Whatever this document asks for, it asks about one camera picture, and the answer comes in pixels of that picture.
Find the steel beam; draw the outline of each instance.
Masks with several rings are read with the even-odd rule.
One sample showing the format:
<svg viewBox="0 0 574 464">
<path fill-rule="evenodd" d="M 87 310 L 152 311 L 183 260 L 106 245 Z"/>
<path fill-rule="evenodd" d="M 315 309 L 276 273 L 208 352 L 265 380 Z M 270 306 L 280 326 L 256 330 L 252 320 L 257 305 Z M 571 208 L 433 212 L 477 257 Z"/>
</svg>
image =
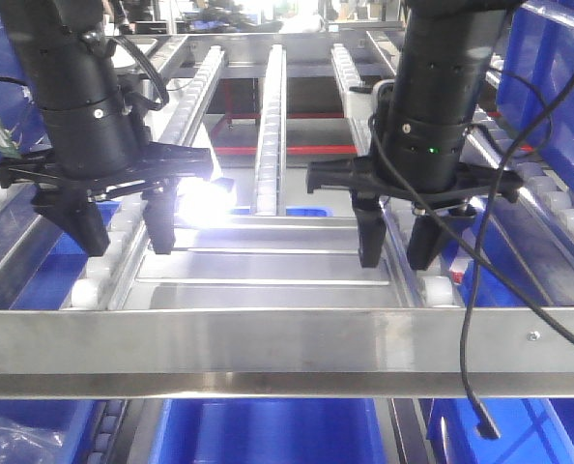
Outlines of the steel beam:
<svg viewBox="0 0 574 464">
<path fill-rule="evenodd" d="M 0 396 L 461 395 L 463 312 L 0 311 Z M 471 341 L 479 392 L 574 395 L 574 347 L 528 309 L 478 309 Z"/>
</svg>

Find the black cable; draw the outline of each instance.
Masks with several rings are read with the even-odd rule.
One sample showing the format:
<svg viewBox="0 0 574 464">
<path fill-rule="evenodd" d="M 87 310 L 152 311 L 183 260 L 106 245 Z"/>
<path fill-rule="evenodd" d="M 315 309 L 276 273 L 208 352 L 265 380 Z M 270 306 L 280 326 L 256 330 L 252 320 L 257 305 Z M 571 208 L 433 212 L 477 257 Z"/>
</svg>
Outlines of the black cable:
<svg viewBox="0 0 574 464">
<path fill-rule="evenodd" d="M 574 72 L 573 72 L 573 74 L 571 74 L 570 78 L 566 82 L 566 85 L 564 85 L 562 90 L 556 95 L 556 97 L 551 101 L 551 103 L 549 105 L 545 106 L 544 109 L 533 119 L 533 121 L 525 129 L 523 129 L 519 133 L 519 135 L 517 136 L 517 138 L 515 138 L 515 140 L 510 145 L 510 147 L 508 148 L 506 153 L 503 154 L 503 156 L 500 160 L 500 164 L 498 166 L 498 169 L 496 171 L 495 181 L 491 185 L 491 188 L 489 189 L 489 195 L 487 197 L 487 205 L 486 205 L 484 212 L 483 212 L 483 216 L 482 216 L 482 220 L 480 223 L 480 227 L 478 229 L 478 233 L 476 234 L 474 251 L 478 256 L 481 256 L 482 247 L 484 245 L 484 238 L 485 238 L 486 230 L 487 230 L 487 225 L 489 223 L 491 215 L 493 214 L 493 205 L 494 205 L 495 200 L 498 196 L 498 191 L 500 189 L 500 183 L 502 181 L 503 171 L 505 170 L 510 159 L 512 158 L 513 153 L 521 146 L 521 144 L 523 144 L 527 140 L 527 138 L 530 136 L 530 134 L 533 131 L 535 131 L 545 120 L 549 119 L 550 121 L 552 121 L 551 118 L 552 118 L 553 112 L 564 102 L 564 100 L 566 100 L 566 98 L 572 92 L 573 89 L 574 89 Z M 493 147 L 494 147 L 494 149 L 498 150 L 499 153 L 502 152 L 502 150 L 497 145 L 497 143 L 493 144 Z M 468 396 L 468 399 L 472 403 L 472 406 L 474 407 L 474 411 L 478 414 L 478 417 L 480 420 L 480 424 L 478 425 L 479 430 L 481 432 L 482 431 L 484 431 L 484 432 L 489 431 L 489 432 L 495 434 L 497 432 L 497 427 L 495 426 L 493 420 L 491 419 L 488 412 L 486 411 L 486 408 L 484 408 L 484 405 L 482 404 L 482 402 L 480 401 L 480 399 L 477 397 L 477 395 L 474 393 L 474 390 L 472 389 L 472 386 L 471 386 L 470 381 L 469 381 L 469 370 L 468 370 L 468 366 L 467 366 L 467 344 L 468 344 L 468 337 L 469 337 L 469 331 L 470 331 L 470 324 L 472 321 L 472 315 L 474 313 L 475 301 L 476 301 L 476 297 L 477 297 L 477 293 L 478 293 L 478 287 L 480 285 L 480 266 L 481 266 L 481 263 L 478 260 L 474 260 L 474 271 L 473 271 L 474 281 L 472 284 L 472 289 L 470 291 L 470 297 L 468 299 L 468 304 L 466 305 L 466 312 L 465 312 L 465 317 L 464 317 L 464 321 L 463 321 L 463 327 L 461 330 L 461 340 L 459 343 L 461 378 L 462 378 L 462 382 L 463 382 L 464 388 L 466 390 L 466 394 Z M 526 301 L 520 295 L 518 295 L 518 294 L 516 294 L 516 295 L 521 300 L 523 300 L 526 304 L 528 303 L 528 301 Z M 538 306 L 537 309 L 538 309 L 538 311 L 535 311 L 535 313 L 539 317 L 541 317 L 541 319 L 543 319 L 550 327 L 555 328 L 555 326 L 552 325 L 553 322 L 555 322 L 557 326 L 563 327 L 562 325 L 560 325 L 558 323 L 558 321 L 555 321 L 555 319 L 549 320 L 549 318 L 551 316 L 549 316 L 549 314 L 547 314 L 546 311 L 544 311 L 540 306 Z M 561 333 L 561 334 L 568 341 L 571 341 L 571 339 L 569 339 L 563 333 Z"/>
<path fill-rule="evenodd" d="M 114 36 L 112 40 L 119 44 L 134 59 L 141 70 L 148 76 L 158 92 L 160 102 L 152 101 L 136 92 L 130 92 L 126 95 L 126 98 L 137 102 L 152 111 L 159 111 L 163 109 L 169 103 L 169 92 L 167 91 L 166 85 L 162 81 L 162 77 L 160 77 L 160 74 L 158 71 L 156 71 L 154 65 L 152 65 L 152 62 L 150 62 L 148 57 L 145 56 L 139 47 L 136 46 L 134 42 L 132 42 L 128 37 Z"/>
<path fill-rule="evenodd" d="M 8 84 L 20 85 L 21 87 L 27 87 L 27 82 L 14 77 L 7 77 L 6 75 L 0 75 L 0 82 L 6 82 Z"/>
<path fill-rule="evenodd" d="M 522 77 L 521 75 L 519 75 L 515 72 L 507 71 L 507 70 L 499 70 L 498 68 L 494 68 L 493 66 L 489 67 L 489 70 L 493 71 L 495 73 L 507 75 L 508 77 L 513 78 L 516 81 L 520 82 L 521 84 L 526 86 L 536 96 L 536 98 L 538 99 L 538 102 L 540 103 L 540 106 L 542 106 L 542 109 L 547 108 L 547 101 L 545 100 L 545 97 L 542 95 L 542 92 L 540 91 L 540 89 L 538 87 L 536 87 L 534 84 L 532 84 L 531 82 L 529 82 L 527 79 Z M 542 139 L 542 141 L 536 147 L 534 147 L 532 149 L 534 152 L 537 152 L 538 150 L 542 150 L 551 141 L 551 137 L 553 136 L 553 133 L 554 133 L 554 118 L 551 114 L 547 117 L 547 123 L 548 123 L 547 124 L 547 131 L 545 132 L 545 136 Z"/>
<path fill-rule="evenodd" d="M 186 84 L 182 84 L 182 85 L 180 85 L 180 86 L 178 86 L 178 87 L 174 87 L 173 89 L 169 89 L 169 88 L 167 87 L 167 92 L 177 92 L 178 90 L 185 89 L 187 86 L 190 85 L 191 82 L 192 82 L 192 80 L 190 80 L 190 81 L 187 82 Z"/>
</svg>

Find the red bar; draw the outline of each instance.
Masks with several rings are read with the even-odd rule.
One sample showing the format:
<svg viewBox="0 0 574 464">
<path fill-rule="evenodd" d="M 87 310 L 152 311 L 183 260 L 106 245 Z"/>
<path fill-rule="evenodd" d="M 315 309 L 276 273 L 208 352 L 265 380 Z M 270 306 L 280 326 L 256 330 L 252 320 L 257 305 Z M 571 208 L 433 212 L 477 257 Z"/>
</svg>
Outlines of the red bar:
<svg viewBox="0 0 574 464">
<path fill-rule="evenodd" d="M 257 153 L 257 147 L 215 147 L 216 154 L 222 157 L 251 157 Z M 287 147 L 287 155 L 356 155 L 354 145 L 299 145 Z"/>
</svg>

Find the conveyor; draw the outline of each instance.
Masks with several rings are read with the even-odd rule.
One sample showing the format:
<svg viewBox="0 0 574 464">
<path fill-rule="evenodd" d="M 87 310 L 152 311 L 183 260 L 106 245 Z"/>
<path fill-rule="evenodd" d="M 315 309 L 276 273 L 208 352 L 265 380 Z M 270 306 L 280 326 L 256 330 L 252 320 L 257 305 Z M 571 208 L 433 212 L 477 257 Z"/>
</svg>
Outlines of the conveyor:
<svg viewBox="0 0 574 464">
<path fill-rule="evenodd" d="M 110 249 L 79 268 L 60 310 L 3 310 L 40 272 L 51 272 L 49 279 L 57 274 L 35 272 L 59 234 L 20 211 L 28 188 L 10 192 L 8 203 L 0 203 L 0 398 L 127 398 L 128 405 L 143 405 L 141 418 L 156 423 L 165 404 L 179 406 L 134 398 L 392 397 L 366 403 L 377 412 L 387 461 L 434 462 L 431 447 L 421 444 L 429 411 L 419 400 L 464 395 L 457 357 L 470 261 L 450 249 L 431 270 L 412 271 L 405 254 L 411 205 L 393 199 L 384 203 L 381 263 L 363 269 L 353 217 L 291 217 L 285 200 L 297 169 L 287 158 L 288 77 L 334 77 L 364 155 L 370 102 L 350 89 L 363 76 L 394 75 L 400 33 L 158 40 L 150 58 L 161 75 L 186 79 L 161 115 L 146 117 L 161 142 L 203 143 L 203 116 L 222 78 L 263 81 L 257 153 L 247 169 L 250 215 L 209 228 L 179 218 L 174 252 L 158 256 L 140 220 L 143 201 L 127 198 L 106 215 Z M 507 146 L 507 132 L 482 109 L 474 119 Z M 492 166 L 499 161 L 477 133 L 463 156 Z M 497 204 L 487 256 L 574 332 L 574 198 L 541 179 L 542 163 L 517 159 L 514 167 L 526 187 L 518 204 Z M 466 238 L 473 240 L 473 231 Z M 453 284 L 451 277 L 465 279 Z M 470 344 L 478 393 L 574 396 L 574 349 L 488 283 Z M 209 417 L 218 414 L 213 410 L 207 408 Z M 417 430 L 420 444 L 397 442 L 390 430 L 400 435 L 401 427 Z M 139 440 L 133 448 L 147 457 L 149 445 Z"/>
</svg>

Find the blue plastic bin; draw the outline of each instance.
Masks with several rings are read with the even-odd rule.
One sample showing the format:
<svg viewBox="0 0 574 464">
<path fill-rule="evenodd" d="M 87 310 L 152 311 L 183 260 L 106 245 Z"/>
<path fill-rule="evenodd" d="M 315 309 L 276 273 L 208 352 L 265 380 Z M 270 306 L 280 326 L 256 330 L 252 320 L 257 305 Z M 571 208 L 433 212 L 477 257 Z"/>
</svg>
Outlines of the blue plastic bin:
<svg viewBox="0 0 574 464">
<path fill-rule="evenodd" d="M 81 464 L 93 449 L 95 426 L 100 418 L 97 401 L 0 401 L 0 418 L 28 427 L 64 432 L 64 445 L 56 462 Z"/>
<path fill-rule="evenodd" d="M 150 464 L 382 464 L 371 399 L 178 399 Z"/>
<path fill-rule="evenodd" d="M 545 3 L 574 17 L 574 0 Z M 530 80 L 550 102 L 574 71 L 574 28 L 520 9 L 514 16 L 504 68 Z M 542 109 L 524 85 L 507 76 L 502 78 L 498 107 L 516 129 L 527 126 Z M 574 91 L 554 113 L 554 127 L 541 154 L 574 192 Z M 545 128 L 543 124 L 529 139 L 532 145 L 542 140 Z"/>
<path fill-rule="evenodd" d="M 429 439 L 440 464 L 574 464 L 574 446 L 547 399 L 488 399 L 502 437 L 486 440 L 467 399 L 433 402 Z"/>
</svg>

